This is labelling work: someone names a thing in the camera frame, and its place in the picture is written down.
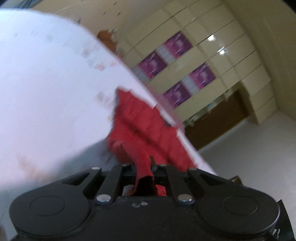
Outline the cream wardrobe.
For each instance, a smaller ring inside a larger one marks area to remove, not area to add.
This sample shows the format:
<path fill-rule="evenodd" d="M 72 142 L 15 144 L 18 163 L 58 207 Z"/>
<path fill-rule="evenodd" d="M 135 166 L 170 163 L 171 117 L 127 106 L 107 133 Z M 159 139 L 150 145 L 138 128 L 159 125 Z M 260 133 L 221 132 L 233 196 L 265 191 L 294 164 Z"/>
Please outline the cream wardrobe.
<path fill-rule="evenodd" d="M 203 63 L 216 76 L 174 108 L 181 121 L 195 121 L 236 91 L 256 123 L 276 111 L 271 78 L 250 37 L 222 1 L 169 2 L 119 42 L 126 65 L 135 68 L 177 32 L 186 36 L 192 48 L 144 84 L 163 95 Z"/>

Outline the red quilted down jacket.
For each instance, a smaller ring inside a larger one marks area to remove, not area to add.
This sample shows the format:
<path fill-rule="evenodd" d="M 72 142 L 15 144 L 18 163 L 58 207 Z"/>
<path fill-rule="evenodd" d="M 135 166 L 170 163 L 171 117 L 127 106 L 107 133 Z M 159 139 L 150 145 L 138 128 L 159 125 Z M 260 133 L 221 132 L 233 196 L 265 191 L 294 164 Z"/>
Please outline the red quilted down jacket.
<path fill-rule="evenodd" d="M 166 189 L 155 183 L 152 162 L 167 164 L 185 172 L 194 163 L 177 137 L 177 129 L 168 125 L 157 108 L 117 89 L 113 128 L 107 137 L 109 150 L 122 164 L 133 164 L 137 175 L 133 196 L 166 196 Z"/>

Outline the upper right purple poster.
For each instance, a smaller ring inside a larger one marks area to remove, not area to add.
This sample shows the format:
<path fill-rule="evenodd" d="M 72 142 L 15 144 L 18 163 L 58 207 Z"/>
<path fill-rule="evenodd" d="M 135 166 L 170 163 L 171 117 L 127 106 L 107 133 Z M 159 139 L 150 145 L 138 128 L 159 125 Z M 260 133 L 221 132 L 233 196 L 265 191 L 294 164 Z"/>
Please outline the upper right purple poster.
<path fill-rule="evenodd" d="M 155 52 L 168 65 L 184 55 L 192 44 L 182 32 L 177 32 L 170 39 L 166 40 Z"/>

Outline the brown wooden door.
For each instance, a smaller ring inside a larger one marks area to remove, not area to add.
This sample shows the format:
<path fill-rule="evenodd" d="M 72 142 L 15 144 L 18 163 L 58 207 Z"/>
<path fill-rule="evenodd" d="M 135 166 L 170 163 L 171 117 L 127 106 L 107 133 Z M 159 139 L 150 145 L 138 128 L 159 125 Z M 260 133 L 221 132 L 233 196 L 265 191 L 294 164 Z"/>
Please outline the brown wooden door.
<path fill-rule="evenodd" d="M 192 125 L 185 127 L 185 135 L 196 150 L 210 144 L 249 116 L 239 91 L 222 101 Z"/>

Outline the purple poster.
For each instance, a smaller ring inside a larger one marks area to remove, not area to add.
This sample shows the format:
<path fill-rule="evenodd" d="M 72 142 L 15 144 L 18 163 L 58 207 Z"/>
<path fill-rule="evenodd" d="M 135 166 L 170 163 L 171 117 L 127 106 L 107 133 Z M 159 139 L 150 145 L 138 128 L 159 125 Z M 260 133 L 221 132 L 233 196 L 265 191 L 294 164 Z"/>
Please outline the purple poster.
<path fill-rule="evenodd" d="M 140 81 L 147 83 L 162 72 L 166 66 L 167 63 L 163 61 L 157 52 L 153 51 L 143 61 L 138 63 L 137 66 L 132 69 L 132 72 Z"/>
<path fill-rule="evenodd" d="M 208 63 L 203 63 L 197 69 L 184 77 L 181 80 L 181 83 L 184 85 L 189 94 L 194 95 L 215 79 L 216 76 L 210 69 Z"/>
<path fill-rule="evenodd" d="M 182 82 L 178 82 L 169 90 L 167 90 L 163 96 L 172 105 L 173 108 L 180 106 L 183 102 L 191 97 L 191 94 L 185 88 Z"/>
<path fill-rule="evenodd" d="M 192 44 L 182 32 L 177 32 L 170 39 L 166 40 L 155 52 L 168 65 L 184 55 Z"/>

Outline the lower right purple poster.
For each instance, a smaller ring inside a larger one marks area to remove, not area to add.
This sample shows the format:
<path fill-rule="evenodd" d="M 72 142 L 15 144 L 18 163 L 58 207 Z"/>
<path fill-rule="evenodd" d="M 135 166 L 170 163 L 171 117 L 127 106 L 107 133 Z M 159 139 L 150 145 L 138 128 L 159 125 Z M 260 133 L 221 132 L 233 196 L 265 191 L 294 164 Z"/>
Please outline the lower right purple poster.
<path fill-rule="evenodd" d="M 184 77 L 181 80 L 181 83 L 184 85 L 189 94 L 194 95 L 215 79 L 216 76 L 210 69 L 208 63 L 203 63 L 197 69 Z"/>

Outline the pink striped blanket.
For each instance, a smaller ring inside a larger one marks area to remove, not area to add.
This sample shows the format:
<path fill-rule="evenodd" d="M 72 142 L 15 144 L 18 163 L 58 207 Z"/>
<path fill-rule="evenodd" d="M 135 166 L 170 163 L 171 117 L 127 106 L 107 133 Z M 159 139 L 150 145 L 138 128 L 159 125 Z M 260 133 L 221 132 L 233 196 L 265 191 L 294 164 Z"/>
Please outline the pink striped blanket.
<path fill-rule="evenodd" d="M 154 96 L 154 98 L 157 100 L 158 105 L 165 110 L 171 118 L 176 123 L 176 126 L 184 133 L 185 127 L 183 122 L 180 120 L 180 118 L 175 114 L 173 106 L 170 104 L 170 102 L 161 94 L 159 94 L 153 87 L 150 87 L 146 85 L 147 90 Z"/>

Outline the lower left purple poster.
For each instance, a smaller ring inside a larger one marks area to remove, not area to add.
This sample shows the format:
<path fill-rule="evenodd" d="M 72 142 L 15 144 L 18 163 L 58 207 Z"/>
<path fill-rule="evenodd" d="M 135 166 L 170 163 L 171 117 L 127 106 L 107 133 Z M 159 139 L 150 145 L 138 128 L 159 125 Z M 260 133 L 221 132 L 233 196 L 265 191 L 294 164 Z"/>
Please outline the lower left purple poster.
<path fill-rule="evenodd" d="M 183 102 L 191 97 L 191 94 L 185 88 L 182 82 L 178 82 L 169 90 L 167 90 L 163 96 L 172 105 L 173 108 L 180 106 Z"/>

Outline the upper left purple poster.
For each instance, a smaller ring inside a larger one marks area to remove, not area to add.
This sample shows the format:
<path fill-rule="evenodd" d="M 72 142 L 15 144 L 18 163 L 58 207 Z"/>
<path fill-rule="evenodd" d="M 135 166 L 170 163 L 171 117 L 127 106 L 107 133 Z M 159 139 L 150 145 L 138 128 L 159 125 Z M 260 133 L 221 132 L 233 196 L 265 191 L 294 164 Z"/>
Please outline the upper left purple poster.
<path fill-rule="evenodd" d="M 140 81 L 147 83 L 162 72 L 166 66 L 167 63 L 163 61 L 157 52 L 153 51 L 143 61 L 138 63 L 137 66 L 132 69 L 132 72 Z"/>

